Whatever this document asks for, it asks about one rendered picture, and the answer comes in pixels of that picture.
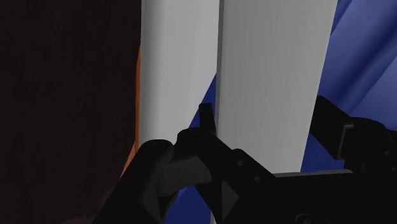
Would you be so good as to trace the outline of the white furniture panel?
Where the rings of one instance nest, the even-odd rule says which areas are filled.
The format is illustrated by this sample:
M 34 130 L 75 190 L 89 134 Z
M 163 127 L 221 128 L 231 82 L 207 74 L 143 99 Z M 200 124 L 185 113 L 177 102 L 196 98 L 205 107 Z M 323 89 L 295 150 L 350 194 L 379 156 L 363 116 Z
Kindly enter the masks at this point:
M 337 0 L 142 0 L 137 143 L 175 141 L 212 81 L 227 145 L 298 172 Z

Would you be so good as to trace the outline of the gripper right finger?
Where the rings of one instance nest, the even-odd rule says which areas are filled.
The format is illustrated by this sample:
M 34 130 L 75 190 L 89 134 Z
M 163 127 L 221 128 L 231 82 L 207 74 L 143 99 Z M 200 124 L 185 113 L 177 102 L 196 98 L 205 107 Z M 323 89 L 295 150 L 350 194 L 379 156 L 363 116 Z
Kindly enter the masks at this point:
M 356 174 L 397 174 L 397 131 L 378 121 L 349 116 L 316 98 L 310 133 L 344 169 Z

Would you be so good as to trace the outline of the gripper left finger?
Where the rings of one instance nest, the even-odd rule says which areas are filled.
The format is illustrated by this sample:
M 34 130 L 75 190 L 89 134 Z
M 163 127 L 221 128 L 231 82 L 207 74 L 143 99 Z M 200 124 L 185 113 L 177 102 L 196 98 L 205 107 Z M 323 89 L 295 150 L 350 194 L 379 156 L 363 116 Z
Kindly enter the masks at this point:
M 194 186 L 219 224 L 275 224 L 268 197 L 275 177 L 215 133 L 212 107 L 199 106 L 200 125 L 177 141 L 141 145 L 93 224 L 165 224 L 178 192 Z

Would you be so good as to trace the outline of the blue upholstered furniture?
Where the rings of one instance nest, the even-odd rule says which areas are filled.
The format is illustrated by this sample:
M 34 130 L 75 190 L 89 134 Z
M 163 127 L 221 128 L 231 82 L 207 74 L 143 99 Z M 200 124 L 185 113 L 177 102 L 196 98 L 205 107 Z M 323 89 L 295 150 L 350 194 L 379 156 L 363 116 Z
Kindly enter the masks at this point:
M 319 94 L 351 116 L 397 130 L 397 0 L 338 0 Z M 342 169 L 308 135 L 300 171 Z M 211 224 L 194 187 L 179 191 L 165 224 Z

